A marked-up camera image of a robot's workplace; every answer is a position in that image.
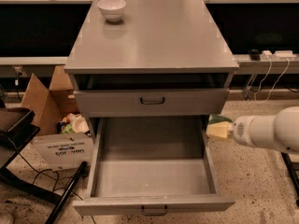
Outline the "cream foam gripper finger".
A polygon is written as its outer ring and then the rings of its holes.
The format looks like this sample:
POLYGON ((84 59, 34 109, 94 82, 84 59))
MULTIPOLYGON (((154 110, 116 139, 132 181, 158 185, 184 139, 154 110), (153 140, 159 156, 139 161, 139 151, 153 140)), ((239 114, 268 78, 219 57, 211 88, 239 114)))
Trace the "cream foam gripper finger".
POLYGON ((233 135, 233 124, 228 121, 208 124, 206 135, 222 139, 231 138, 233 135))

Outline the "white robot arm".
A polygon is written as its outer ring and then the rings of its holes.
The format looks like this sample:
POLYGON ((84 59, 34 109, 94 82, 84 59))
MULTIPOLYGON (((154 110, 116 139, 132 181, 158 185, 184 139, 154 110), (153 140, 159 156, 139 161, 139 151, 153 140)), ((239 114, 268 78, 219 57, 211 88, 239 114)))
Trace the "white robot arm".
POLYGON ((276 115, 241 116, 235 120, 211 114, 206 135, 234 139, 244 147, 298 154, 299 107, 285 108, 276 115))

